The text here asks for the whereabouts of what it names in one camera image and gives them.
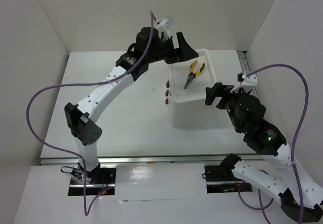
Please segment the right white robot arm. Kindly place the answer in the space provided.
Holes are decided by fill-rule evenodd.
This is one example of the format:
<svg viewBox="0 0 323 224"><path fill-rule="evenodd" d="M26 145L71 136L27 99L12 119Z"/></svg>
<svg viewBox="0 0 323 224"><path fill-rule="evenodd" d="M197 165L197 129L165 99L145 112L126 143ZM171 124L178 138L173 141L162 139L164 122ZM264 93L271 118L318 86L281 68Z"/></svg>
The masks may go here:
<svg viewBox="0 0 323 224"><path fill-rule="evenodd" d="M220 164L221 176L244 180L271 196L282 211L296 222L318 222L322 218L322 187L291 157L291 147L280 130L264 119L266 108L259 99L243 89L232 92L233 86L215 83L206 88L206 105L228 113L233 128L244 134L243 141L268 162L280 175L276 179L251 167L235 154Z"/></svg>

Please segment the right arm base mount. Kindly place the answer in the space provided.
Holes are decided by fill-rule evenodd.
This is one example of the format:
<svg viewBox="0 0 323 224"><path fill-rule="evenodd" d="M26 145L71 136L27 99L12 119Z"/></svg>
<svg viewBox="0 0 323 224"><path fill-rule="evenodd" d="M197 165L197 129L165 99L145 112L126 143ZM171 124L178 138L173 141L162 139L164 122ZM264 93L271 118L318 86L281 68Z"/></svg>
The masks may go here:
<svg viewBox="0 0 323 224"><path fill-rule="evenodd" d="M233 176L225 176L220 165L205 165L201 177L206 181L206 191L213 193L252 192L252 186Z"/></svg>

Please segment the yellow black pliers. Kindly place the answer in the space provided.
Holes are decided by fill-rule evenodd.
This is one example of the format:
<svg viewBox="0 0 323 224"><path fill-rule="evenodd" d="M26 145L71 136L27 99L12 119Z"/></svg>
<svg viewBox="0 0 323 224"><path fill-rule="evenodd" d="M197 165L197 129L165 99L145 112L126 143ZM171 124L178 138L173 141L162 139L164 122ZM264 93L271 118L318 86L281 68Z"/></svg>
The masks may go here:
<svg viewBox="0 0 323 224"><path fill-rule="evenodd" d="M198 61L195 60L191 66L190 66L190 69L189 69L189 74L188 74L188 77L187 77L187 80L186 80L186 83L185 83L185 86L184 86L184 89L186 89L191 83L192 81L201 74L201 72L204 70L205 68L205 62L202 63L202 66L199 70L197 70L196 72L194 71L194 68L195 66L198 64Z"/></svg>

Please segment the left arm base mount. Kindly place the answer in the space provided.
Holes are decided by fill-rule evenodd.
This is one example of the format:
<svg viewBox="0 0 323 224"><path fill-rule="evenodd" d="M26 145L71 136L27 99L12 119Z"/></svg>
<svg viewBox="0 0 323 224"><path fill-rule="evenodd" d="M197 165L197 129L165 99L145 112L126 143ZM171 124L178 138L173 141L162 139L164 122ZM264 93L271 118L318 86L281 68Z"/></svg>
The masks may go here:
<svg viewBox="0 0 323 224"><path fill-rule="evenodd" d="M61 167L61 172L70 175L68 196L83 196L85 177L78 168L71 166ZM116 167L101 168L93 180L86 181L86 195L96 196L102 191L103 196L115 194Z"/></svg>

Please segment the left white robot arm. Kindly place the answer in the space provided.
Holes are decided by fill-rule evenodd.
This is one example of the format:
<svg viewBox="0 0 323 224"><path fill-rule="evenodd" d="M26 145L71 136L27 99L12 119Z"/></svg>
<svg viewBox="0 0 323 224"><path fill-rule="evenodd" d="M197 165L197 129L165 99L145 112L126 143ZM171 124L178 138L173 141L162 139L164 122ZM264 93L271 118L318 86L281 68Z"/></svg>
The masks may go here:
<svg viewBox="0 0 323 224"><path fill-rule="evenodd" d="M81 177L88 183L99 179L100 163L97 156L97 141L102 129L97 120L108 105L142 74L149 65L158 61L167 64L181 63L198 57L198 53L186 42L182 32L176 34L178 48L167 30L143 27L136 41L116 61L116 65L102 84L77 104L67 103L64 112L67 125L77 143L78 168Z"/></svg>

